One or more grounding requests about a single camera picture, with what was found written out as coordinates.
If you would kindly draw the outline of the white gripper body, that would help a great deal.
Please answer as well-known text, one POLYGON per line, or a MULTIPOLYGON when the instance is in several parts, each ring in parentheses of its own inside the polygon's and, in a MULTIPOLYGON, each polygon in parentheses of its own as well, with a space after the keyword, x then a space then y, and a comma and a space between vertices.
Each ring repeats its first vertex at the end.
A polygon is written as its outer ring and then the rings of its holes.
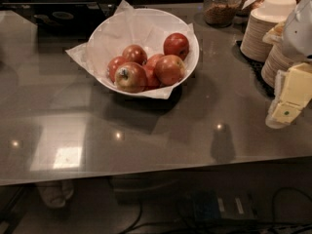
POLYGON ((312 0, 300 0, 289 14, 282 34, 282 53, 295 61, 312 61, 312 0))

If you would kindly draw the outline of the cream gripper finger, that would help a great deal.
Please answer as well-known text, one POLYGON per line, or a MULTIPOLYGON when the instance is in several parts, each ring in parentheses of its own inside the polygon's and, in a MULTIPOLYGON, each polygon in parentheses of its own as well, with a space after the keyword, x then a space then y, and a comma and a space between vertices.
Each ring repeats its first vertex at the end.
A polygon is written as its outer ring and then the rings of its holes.
POLYGON ((312 65, 301 63, 287 71, 279 70, 275 80, 275 98, 265 123, 272 129, 290 125, 312 99, 312 65))
POLYGON ((283 21, 277 23, 269 31, 267 31, 262 37, 262 41, 267 44, 277 44, 282 41, 282 35, 284 31, 285 23, 283 21))

